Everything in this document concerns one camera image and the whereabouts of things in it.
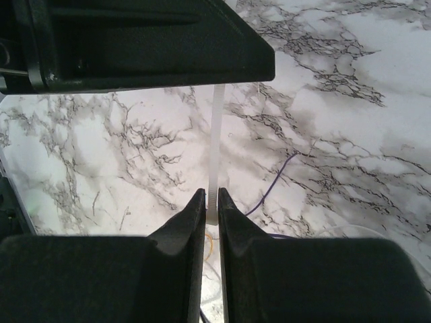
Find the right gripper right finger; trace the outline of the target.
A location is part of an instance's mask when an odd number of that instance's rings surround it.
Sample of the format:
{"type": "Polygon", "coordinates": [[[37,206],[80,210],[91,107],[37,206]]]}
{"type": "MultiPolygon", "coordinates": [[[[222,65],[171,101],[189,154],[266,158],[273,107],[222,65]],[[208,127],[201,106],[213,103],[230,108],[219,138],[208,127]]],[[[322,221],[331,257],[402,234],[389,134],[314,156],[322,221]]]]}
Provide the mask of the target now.
{"type": "Polygon", "coordinates": [[[380,238],[272,238],[218,197],[227,322],[429,322],[407,254],[380,238]]]}

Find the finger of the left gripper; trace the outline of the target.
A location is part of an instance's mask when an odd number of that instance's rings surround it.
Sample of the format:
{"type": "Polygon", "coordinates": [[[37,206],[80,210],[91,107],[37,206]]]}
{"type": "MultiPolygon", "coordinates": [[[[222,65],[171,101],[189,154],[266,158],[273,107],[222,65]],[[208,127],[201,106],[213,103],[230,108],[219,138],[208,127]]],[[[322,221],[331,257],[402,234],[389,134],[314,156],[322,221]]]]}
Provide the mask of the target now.
{"type": "Polygon", "coordinates": [[[2,1],[3,94],[271,81],[275,53],[223,1],[2,1]]]}

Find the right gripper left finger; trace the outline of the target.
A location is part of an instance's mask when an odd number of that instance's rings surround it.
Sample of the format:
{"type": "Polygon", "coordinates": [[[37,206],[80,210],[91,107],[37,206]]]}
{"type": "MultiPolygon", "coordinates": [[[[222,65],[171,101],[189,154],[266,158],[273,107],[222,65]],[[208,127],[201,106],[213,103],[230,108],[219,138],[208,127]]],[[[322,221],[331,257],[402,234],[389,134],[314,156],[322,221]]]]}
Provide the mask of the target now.
{"type": "Polygon", "coordinates": [[[198,322],[205,191],[149,236],[1,243],[2,322],[198,322]]]}

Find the white plastic zip tie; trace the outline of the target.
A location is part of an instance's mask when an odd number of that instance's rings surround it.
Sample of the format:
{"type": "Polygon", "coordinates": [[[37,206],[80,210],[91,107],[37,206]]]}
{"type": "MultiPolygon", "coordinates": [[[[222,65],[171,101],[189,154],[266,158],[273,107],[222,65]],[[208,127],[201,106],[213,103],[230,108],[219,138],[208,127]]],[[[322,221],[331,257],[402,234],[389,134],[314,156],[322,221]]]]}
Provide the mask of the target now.
{"type": "Polygon", "coordinates": [[[225,88],[226,86],[224,84],[215,85],[213,91],[213,105],[211,109],[211,131],[209,144],[209,181],[206,214],[206,222],[209,225],[218,224],[218,174],[220,164],[220,141],[225,88]]]}

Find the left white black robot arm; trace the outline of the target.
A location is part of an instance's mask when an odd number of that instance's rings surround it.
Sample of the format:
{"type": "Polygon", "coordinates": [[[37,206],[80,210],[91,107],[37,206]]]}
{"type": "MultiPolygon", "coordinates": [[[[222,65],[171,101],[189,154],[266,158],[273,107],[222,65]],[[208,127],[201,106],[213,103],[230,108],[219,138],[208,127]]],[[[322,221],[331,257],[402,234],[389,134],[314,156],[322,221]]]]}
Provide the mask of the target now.
{"type": "Polygon", "coordinates": [[[274,77],[224,1],[2,1],[3,233],[215,223],[225,88],[274,77]]]}

